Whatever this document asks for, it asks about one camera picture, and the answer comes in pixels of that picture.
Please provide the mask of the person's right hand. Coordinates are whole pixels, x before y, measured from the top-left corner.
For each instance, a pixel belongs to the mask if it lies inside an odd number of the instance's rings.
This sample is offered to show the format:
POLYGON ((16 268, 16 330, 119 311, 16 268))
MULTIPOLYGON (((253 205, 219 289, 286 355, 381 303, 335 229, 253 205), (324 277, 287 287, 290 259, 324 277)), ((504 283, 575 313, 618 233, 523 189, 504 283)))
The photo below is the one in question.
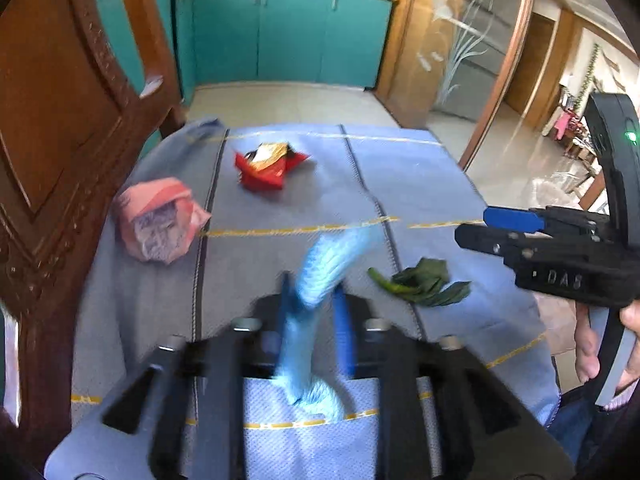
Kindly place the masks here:
MULTIPOLYGON (((636 300, 628 307, 620 310, 620 322, 636 335, 636 343, 628 362, 620 375, 620 381, 616 387, 617 393, 622 393, 640 376, 640 351, 639 351, 639 301, 636 300)), ((575 370, 581 382, 597 377, 600 370, 600 362, 597 356, 598 336, 590 327, 588 307, 585 304, 576 304, 576 330, 574 339, 576 344, 575 370)))

